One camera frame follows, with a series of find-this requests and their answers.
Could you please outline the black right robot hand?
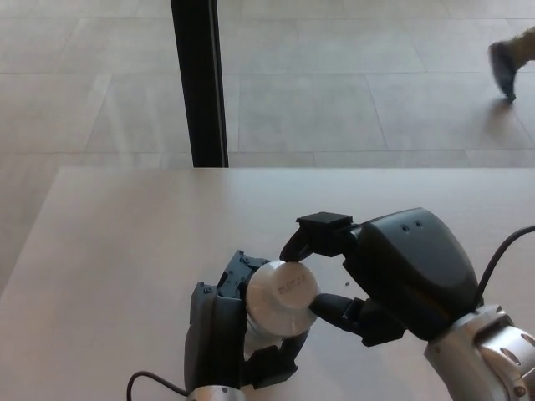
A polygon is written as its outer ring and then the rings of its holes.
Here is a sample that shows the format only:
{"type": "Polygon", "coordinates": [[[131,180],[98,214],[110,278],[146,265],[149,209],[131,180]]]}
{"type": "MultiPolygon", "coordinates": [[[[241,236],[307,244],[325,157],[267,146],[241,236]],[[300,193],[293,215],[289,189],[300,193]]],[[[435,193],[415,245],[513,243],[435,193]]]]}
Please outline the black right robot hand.
{"type": "Polygon", "coordinates": [[[352,216],[321,211],[299,217],[297,223],[281,259],[344,257],[345,271],[367,299],[321,293],[309,309],[360,336],[366,347],[400,339],[405,332],[434,340],[482,304],[464,248],[447,225],[424,208],[360,224],[352,216]]]}

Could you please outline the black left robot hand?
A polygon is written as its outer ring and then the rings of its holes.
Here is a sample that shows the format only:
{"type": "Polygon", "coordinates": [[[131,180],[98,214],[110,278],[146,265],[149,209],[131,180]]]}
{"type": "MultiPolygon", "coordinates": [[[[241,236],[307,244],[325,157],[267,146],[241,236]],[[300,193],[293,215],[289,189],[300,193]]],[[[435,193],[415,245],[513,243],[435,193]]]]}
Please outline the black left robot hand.
{"type": "Polygon", "coordinates": [[[216,285],[198,282],[191,294],[186,390],[259,389],[288,380],[316,320],[309,308],[318,293],[304,264],[236,251],[216,285]]]}

